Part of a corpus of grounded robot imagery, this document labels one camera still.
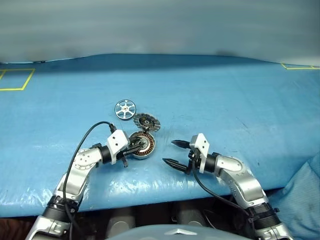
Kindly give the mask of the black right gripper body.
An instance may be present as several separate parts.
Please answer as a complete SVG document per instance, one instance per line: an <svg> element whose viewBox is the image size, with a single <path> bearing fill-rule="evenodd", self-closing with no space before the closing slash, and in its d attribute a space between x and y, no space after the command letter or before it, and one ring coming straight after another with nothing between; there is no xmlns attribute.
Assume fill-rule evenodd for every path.
<svg viewBox="0 0 320 240"><path fill-rule="evenodd" d="M188 154L189 162L186 169L186 174L190 175L193 170L197 170L201 164L201 152L199 149L190 150Z"/></svg>

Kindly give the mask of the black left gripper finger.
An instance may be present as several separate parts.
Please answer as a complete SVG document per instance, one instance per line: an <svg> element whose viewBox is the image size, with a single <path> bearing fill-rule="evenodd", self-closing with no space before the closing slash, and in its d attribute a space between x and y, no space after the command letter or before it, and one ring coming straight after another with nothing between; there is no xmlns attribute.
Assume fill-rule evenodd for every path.
<svg viewBox="0 0 320 240"><path fill-rule="evenodd" d="M129 148L146 148L148 141L145 139L133 139L130 141Z"/></svg>
<svg viewBox="0 0 320 240"><path fill-rule="evenodd" d="M125 155L145 156L146 151L142 148L131 148L125 152Z"/></svg>

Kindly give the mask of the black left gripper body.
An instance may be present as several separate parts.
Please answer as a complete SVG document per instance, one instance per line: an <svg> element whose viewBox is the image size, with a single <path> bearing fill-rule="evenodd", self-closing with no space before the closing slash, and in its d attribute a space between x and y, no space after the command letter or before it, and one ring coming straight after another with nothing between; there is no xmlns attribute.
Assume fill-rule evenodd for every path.
<svg viewBox="0 0 320 240"><path fill-rule="evenodd" d="M128 161L126 159L126 156L130 154L130 150L131 143L128 142L127 146L117 154L117 160L122 161L124 168L128 167Z"/></svg>

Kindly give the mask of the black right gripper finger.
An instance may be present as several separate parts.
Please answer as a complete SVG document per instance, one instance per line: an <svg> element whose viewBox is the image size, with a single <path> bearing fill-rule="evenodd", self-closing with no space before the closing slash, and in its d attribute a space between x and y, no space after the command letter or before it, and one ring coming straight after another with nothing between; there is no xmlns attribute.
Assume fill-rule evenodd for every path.
<svg viewBox="0 0 320 240"><path fill-rule="evenodd" d="M190 142L189 141L185 141L185 140L172 140L171 141L172 144L178 146L179 148L183 148L183 149L190 149Z"/></svg>
<svg viewBox="0 0 320 240"><path fill-rule="evenodd" d="M183 172L185 174L188 174L188 166L179 163L177 160L174 160L171 158L162 158L162 160L171 168L178 170L180 172Z"/></svg>

